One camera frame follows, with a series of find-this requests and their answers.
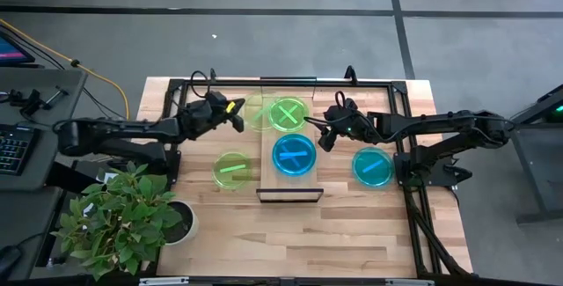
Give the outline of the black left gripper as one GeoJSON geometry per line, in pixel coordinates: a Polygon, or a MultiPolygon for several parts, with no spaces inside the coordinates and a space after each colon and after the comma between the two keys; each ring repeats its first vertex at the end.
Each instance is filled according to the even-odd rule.
{"type": "Polygon", "coordinates": [[[220,92],[207,92],[202,99],[187,103],[180,109],[178,114],[178,124],[180,135],[184,139],[196,140],[199,136],[207,133],[230,117],[232,127],[242,133],[245,130],[244,119],[238,115],[243,107],[245,99],[230,99],[220,92]],[[235,107],[231,113],[226,112],[226,107],[235,102],[235,107]]]}

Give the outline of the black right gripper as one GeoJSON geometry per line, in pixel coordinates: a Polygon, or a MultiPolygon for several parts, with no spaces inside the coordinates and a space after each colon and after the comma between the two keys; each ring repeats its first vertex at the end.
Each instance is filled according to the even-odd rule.
{"type": "Polygon", "coordinates": [[[354,140],[374,140],[375,128],[373,121],[358,110],[358,106],[351,98],[345,98],[344,105],[330,106],[326,111],[326,120],[305,116],[307,123],[321,129],[318,145],[325,152],[333,149],[335,141],[340,136],[347,136],[354,140]]]}

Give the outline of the green potted plant white pot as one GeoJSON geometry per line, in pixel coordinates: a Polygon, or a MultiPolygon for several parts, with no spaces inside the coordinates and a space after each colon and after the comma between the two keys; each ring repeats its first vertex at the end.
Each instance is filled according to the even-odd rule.
{"type": "Polygon", "coordinates": [[[176,198],[165,174],[129,162],[110,178],[86,187],[69,202],[50,234],[61,252],[78,261],[94,280],[113,272],[137,275],[154,263],[164,246],[178,244],[197,231],[191,207],[176,198]]]}

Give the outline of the grey desk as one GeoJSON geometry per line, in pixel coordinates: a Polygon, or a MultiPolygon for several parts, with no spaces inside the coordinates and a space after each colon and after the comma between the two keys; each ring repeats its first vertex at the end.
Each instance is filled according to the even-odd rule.
{"type": "Polygon", "coordinates": [[[0,191],[35,191],[45,186],[55,162],[57,136],[51,126],[72,117],[86,81],[77,70],[0,68],[0,92],[22,92],[25,97],[36,90],[40,99],[48,100],[59,89],[67,93],[55,99],[49,110],[38,110],[30,121],[15,106],[0,104],[0,124],[18,125],[40,130],[39,138],[20,175],[0,174],[0,191]]]}

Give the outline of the black clamp tool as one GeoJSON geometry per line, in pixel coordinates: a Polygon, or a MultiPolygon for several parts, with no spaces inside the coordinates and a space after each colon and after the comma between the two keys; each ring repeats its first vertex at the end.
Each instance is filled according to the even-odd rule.
{"type": "Polygon", "coordinates": [[[9,106],[19,107],[19,112],[22,115],[32,116],[38,110],[51,110],[55,103],[62,97],[69,96],[69,92],[56,86],[57,92],[48,98],[43,100],[40,98],[40,92],[32,89],[30,95],[25,98],[23,93],[17,90],[10,90],[9,92],[0,92],[0,104],[7,103],[9,106]]]}

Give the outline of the grey metal stand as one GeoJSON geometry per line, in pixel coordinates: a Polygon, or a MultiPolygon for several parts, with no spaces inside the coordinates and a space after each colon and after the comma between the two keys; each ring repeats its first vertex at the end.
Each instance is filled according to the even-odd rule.
{"type": "Polygon", "coordinates": [[[518,224],[563,220],[563,84],[511,118],[511,142],[537,203],[518,224]]]}

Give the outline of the black keyboard coloured backlight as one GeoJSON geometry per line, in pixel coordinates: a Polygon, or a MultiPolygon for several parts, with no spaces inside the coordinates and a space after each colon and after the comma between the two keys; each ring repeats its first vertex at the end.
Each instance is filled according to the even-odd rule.
{"type": "Polygon", "coordinates": [[[0,124],[0,174],[21,175],[39,136],[37,128],[0,124]]]}

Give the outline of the computer monitor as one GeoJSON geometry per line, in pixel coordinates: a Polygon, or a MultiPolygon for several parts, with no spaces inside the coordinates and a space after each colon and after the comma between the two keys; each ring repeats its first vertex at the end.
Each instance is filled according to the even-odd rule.
{"type": "Polygon", "coordinates": [[[6,33],[0,32],[0,66],[14,66],[34,61],[35,58],[19,44],[6,33]]]}

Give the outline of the dark grey table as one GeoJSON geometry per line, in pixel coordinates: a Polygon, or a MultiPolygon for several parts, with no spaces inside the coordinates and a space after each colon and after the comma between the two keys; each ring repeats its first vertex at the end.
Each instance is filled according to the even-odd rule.
{"type": "Polygon", "coordinates": [[[0,192],[0,282],[28,279],[40,261],[62,190],[0,192]]]}

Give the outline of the silver metal bracket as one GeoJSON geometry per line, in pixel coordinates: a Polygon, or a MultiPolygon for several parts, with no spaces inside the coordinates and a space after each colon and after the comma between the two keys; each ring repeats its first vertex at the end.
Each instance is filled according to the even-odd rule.
{"type": "Polygon", "coordinates": [[[139,280],[138,286],[189,286],[188,276],[151,277],[139,280]]]}
{"type": "Polygon", "coordinates": [[[435,286],[435,282],[420,279],[385,279],[384,286],[435,286]]]}

